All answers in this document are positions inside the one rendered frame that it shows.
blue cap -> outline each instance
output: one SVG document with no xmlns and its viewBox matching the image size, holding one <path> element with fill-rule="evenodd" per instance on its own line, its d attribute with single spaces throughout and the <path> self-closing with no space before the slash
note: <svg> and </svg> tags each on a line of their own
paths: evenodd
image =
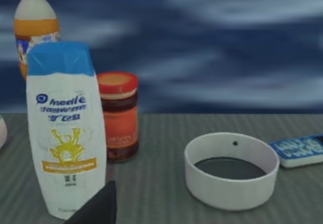
<svg viewBox="0 0 323 224">
<path fill-rule="evenodd" d="M 27 76 L 54 73 L 94 75 L 89 47 L 81 42 L 46 42 L 27 54 Z"/>
</svg>

red jar label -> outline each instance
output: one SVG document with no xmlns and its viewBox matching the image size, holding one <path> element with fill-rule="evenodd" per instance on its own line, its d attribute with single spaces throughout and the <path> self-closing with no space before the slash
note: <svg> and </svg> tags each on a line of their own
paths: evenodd
<svg viewBox="0 0 323 224">
<path fill-rule="evenodd" d="M 121 113 L 104 112 L 104 123 L 107 147 L 123 148 L 137 142 L 137 107 Z"/>
</svg>

jar label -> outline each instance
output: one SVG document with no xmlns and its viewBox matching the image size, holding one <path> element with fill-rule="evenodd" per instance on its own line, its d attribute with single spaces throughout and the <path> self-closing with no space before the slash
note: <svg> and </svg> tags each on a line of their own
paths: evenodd
<svg viewBox="0 0 323 224">
<path fill-rule="evenodd" d="M 50 33 L 42 36 L 19 36 L 16 35 L 16 46 L 19 62 L 27 65 L 27 53 L 37 44 L 44 42 L 56 42 L 60 38 L 59 32 Z"/>
<path fill-rule="evenodd" d="M 104 112 L 105 139 L 109 148 L 122 148 L 138 140 L 137 107 L 122 113 Z"/>
</svg>

red lid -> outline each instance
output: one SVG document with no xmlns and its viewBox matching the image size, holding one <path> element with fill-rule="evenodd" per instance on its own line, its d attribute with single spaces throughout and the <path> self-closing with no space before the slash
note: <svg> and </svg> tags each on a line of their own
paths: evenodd
<svg viewBox="0 0 323 224">
<path fill-rule="evenodd" d="M 138 87 L 137 76 L 126 72 L 108 72 L 96 77 L 101 94 L 122 94 Z"/>
</svg>

bowl rim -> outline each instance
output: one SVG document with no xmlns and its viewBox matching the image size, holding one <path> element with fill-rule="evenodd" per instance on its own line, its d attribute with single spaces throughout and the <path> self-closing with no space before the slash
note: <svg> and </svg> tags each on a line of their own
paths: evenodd
<svg viewBox="0 0 323 224">
<path fill-rule="evenodd" d="M 265 145 L 275 156 L 275 159 L 276 159 L 276 164 L 275 164 L 275 167 L 269 172 L 269 173 L 266 173 L 264 176 L 261 176 L 261 177 L 258 177 L 258 178 L 254 178 L 254 179 L 247 179 L 247 180 L 232 180 L 232 179 L 225 179 L 225 178 L 221 178 L 221 177 L 217 177 L 217 176 L 213 176 L 213 175 L 210 175 L 208 173 L 205 173 L 203 172 L 202 170 L 198 169 L 190 160 L 189 160 L 189 157 L 188 157 L 188 147 L 190 145 L 192 145 L 195 141 L 199 140 L 200 138 L 203 138 L 203 137 L 208 137 L 208 136 L 214 136 L 214 135 L 224 135 L 224 134 L 230 134 L 230 135 L 235 135 L 235 136 L 241 136 L 241 137 L 247 137 L 249 139 L 252 139 L 252 140 L 255 140 L 257 142 L 259 142 L 259 144 L 263 144 Z M 255 181 L 261 181 L 263 179 L 266 179 L 266 178 L 269 178 L 271 177 L 272 175 L 274 175 L 278 169 L 279 169 L 279 165 L 280 165 L 280 160 L 279 160 L 279 157 L 278 157 L 278 154 L 269 146 L 269 144 L 265 143 L 264 141 L 258 139 L 258 138 L 255 138 L 255 137 L 251 137 L 251 136 L 248 136 L 248 135 L 245 135 L 245 134 L 241 134 L 241 133 L 233 133 L 233 132 L 216 132 L 216 133 L 208 133 L 208 134 L 204 134 L 204 135 L 201 135 L 201 136 L 198 136 L 194 139 L 192 139 L 185 147 L 185 150 L 184 150 L 184 158 L 185 158 L 185 165 L 188 165 L 189 167 L 191 167 L 192 169 L 194 169 L 195 171 L 197 171 L 199 174 L 201 174 L 202 176 L 205 176 L 207 178 L 211 178 L 211 179 L 214 179 L 214 180 L 219 180 L 219 181 L 226 181 L 226 182 L 230 182 L 230 183 L 250 183 L 250 182 L 255 182 Z"/>
</svg>

